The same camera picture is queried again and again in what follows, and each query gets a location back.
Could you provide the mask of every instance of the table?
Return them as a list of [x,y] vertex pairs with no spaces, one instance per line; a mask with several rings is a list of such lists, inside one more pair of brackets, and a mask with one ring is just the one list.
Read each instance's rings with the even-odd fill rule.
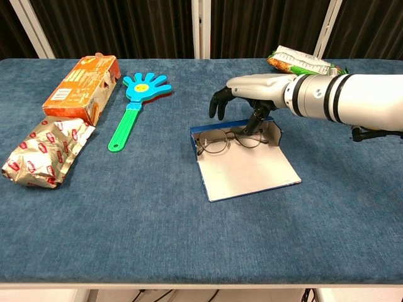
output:
[[[330,60],[350,73],[402,74],[393,60]],[[77,60],[0,62],[0,162],[43,118],[42,103]],[[0,283],[401,284],[403,149],[397,137],[354,143],[350,127],[272,113],[301,184],[209,203],[190,127],[234,76],[275,72],[264,59],[119,60],[122,75],[166,74],[125,149],[108,142],[127,100],[116,85],[58,189],[0,179]],[[224,121],[252,113],[229,103]]]

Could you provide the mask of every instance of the toy clapper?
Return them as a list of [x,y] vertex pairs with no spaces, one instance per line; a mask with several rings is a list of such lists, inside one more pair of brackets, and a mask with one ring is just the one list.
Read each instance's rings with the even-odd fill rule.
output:
[[155,98],[172,92],[172,86],[166,84],[166,75],[154,77],[155,74],[150,72],[143,80],[142,74],[138,72],[134,74],[134,81],[130,77],[123,78],[123,84],[127,86],[126,97],[130,103],[126,106],[125,114],[109,142],[110,152],[119,152],[125,147],[143,102],[151,102]]

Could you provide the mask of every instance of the orange cardboard box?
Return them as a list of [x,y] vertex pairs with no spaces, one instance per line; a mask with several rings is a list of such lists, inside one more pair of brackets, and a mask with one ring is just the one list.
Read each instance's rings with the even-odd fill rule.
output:
[[48,116],[82,118],[95,126],[120,78],[114,55],[82,58],[43,104]]

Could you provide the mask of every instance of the glasses frame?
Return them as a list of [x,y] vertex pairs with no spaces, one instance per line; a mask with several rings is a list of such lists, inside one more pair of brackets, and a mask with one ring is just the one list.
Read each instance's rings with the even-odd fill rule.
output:
[[[217,130],[218,130],[218,131],[222,131],[222,133],[224,133],[224,135],[225,135],[225,147],[224,147],[222,150],[216,151],[216,152],[208,151],[208,150],[206,149],[206,147],[207,147],[208,145],[207,145],[206,147],[204,147],[204,146],[200,143],[200,136],[201,136],[202,134],[204,134],[204,133],[208,133],[208,132],[211,132],[211,131],[217,131]],[[258,129],[258,131],[255,132],[254,134],[257,134],[257,133],[259,133],[260,139],[256,139],[256,138],[253,138],[253,137],[246,137],[246,138],[249,138],[249,139],[251,139],[251,140],[257,140],[257,141],[258,141],[258,144],[257,144],[256,146],[250,147],[250,146],[244,145],[244,144],[239,140],[239,138],[237,137],[237,134],[239,135],[239,134],[241,134],[241,133],[236,133],[236,132],[234,132],[234,131],[232,131],[232,130],[224,131],[224,130],[222,130],[222,129],[211,129],[211,130],[203,131],[203,132],[201,132],[201,133],[199,134],[199,138],[197,138],[197,139],[195,140],[195,141],[196,141],[196,145],[201,148],[201,149],[199,149],[199,150],[197,151],[197,156],[201,155],[204,151],[206,151],[206,152],[209,153],[209,154],[218,154],[218,153],[221,153],[221,152],[223,152],[223,151],[228,147],[228,142],[229,142],[230,140],[236,140],[241,146],[243,146],[244,148],[248,148],[248,149],[256,148],[256,147],[257,147],[258,145],[260,145],[261,143],[263,143],[263,144],[265,144],[265,145],[269,144],[269,141],[268,141],[268,140],[263,139],[263,136],[262,136],[263,129],[261,129],[261,128]]]

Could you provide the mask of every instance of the open glasses case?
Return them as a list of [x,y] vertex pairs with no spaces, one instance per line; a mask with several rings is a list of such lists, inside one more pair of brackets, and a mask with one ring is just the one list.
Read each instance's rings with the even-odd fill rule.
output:
[[191,144],[195,151],[209,201],[257,193],[301,182],[280,149],[281,129],[272,117],[261,125],[262,142],[246,148],[236,139],[228,139],[219,153],[199,152],[200,135],[208,137],[209,131],[221,129],[237,133],[248,120],[219,123],[190,128]]

